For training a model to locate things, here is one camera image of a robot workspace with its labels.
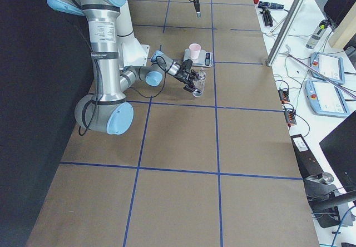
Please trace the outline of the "black monitor arm base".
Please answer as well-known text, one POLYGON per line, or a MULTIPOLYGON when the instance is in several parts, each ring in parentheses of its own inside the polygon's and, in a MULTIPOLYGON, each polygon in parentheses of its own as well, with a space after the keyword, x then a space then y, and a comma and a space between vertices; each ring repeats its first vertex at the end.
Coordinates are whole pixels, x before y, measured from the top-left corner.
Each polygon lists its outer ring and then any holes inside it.
POLYGON ((322 228, 336 225, 353 226, 355 217, 349 210, 349 203, 355 199, 355 185, 342 185, 345 193, 333 184, 334 175, 326 172, 301 134, 291 136, 293 149, 303 178, 306 198, 322 228))

